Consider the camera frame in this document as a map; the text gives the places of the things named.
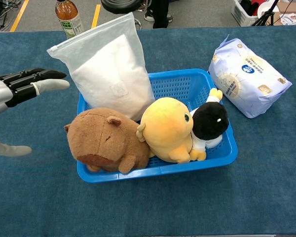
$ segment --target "table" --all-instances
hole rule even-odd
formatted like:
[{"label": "table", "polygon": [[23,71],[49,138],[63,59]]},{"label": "table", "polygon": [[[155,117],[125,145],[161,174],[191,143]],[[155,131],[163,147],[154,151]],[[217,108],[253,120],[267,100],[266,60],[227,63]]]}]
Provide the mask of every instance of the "table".
[{"label": "table", "polygon": [[[0,115],[0,140],[31,146],[0,157],[2,236],[296,234],[296,26],[138,32],[148,72],[202,68],[230,34],[293,86],[263,115],[244,117],[226,98],[239,153],[228,166],[87,184],[77,175],[64,126],[78,90],[48,92]],[[63,32],[0,33],[0,74],[31,67],[69,74],[46,50]]]}]

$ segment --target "yellow floor line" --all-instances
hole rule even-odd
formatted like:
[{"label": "yellow floor line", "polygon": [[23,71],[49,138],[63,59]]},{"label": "yellow floor line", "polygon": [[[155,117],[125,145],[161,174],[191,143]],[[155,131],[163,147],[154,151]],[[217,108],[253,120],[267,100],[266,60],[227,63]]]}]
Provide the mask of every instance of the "yellow floor line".
[{"label": "yellow floor line", "polygon": [[22,17],[22,15],[23,15],[23,13],[24,13],[24,11],[25,11],[25,8],[26,8],[26,6],[27,6],[28,3],[29,3],[29,0],[25,0],[25,1],[24,1],[23,5],[22,5],[22,7],[21,7],[21,9],[20,9],[20,12],[19,12],[19,14],[17,15],[17,17],[16,17],[16,19],[15,19],[15,21],[14,21],[12,27],[11,27],[10,32],[14,32],[14,31],[15,31],[15,29],[16,29],[16,27],[18,26],[19,21],[21,20],[21,17]]},{"label": "yellow floor line", "polygon": [[97,24],[98,24],[98,19],[99,19],[99,14],[100,14],[100,8],[101,8],[101,5],[100,4],[97,4],[97,6],[95,8],[95,12],[94,12],[94,17],[93,17],[91,28],[96,27]]}]

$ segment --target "white bag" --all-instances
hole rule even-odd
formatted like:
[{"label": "white bag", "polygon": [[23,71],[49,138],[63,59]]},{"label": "white bag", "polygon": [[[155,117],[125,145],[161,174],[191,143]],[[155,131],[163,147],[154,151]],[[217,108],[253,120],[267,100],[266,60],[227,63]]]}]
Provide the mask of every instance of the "white bag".
[{"label": "white bag", "polygon": [[91,108],[116,110],[139,121],[155,101],[132,13],[47,50],[66,64]]},{"label": "white bag", "polygon": [[215,50],[208,72],[246,117],[264,114],[292,83],[240,39],[227,38]]}]

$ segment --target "floor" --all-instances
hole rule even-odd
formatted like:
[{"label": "floor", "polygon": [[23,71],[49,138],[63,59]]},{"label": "floor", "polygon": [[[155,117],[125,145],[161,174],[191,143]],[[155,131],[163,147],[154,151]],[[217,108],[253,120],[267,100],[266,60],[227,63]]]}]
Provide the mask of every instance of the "floor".
[{"label": "floor", "polygon": [[[62,28],[55,14],[56,0],[12,0],[20,1],[19,8],[13,8],[8,12],[6,19],[6,31],[10,31],[21,6],[26,8],[18,25],[13,31],[61,31]],[[177,0],[170,3],[169,13],[173,16],[173,22],[169,28],[192,27],[238,27],[238,23],[231,15],[231,3],[233,0]],[[90,29],[95,16],[97,5],[100,9],[97,25],[108,22],[119,15],[106,11],[100,0],[74,0],[81,16],[84,28]],[[152,29],[152,22],[144,20],[144,13],[135,11],[135,17],[142,23],[143,29]]]}]

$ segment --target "plush toy eye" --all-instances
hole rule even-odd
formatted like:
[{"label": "plush toy eye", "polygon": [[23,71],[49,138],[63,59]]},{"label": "plush toy eye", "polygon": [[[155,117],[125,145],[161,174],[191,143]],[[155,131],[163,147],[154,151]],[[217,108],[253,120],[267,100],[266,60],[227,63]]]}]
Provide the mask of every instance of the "plush toy eye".
[{"label": "plush toy eye", "polygon": [[189,116],[187,114],[184,115],[184,118],[185,118],[186,122],[189,121]]}]

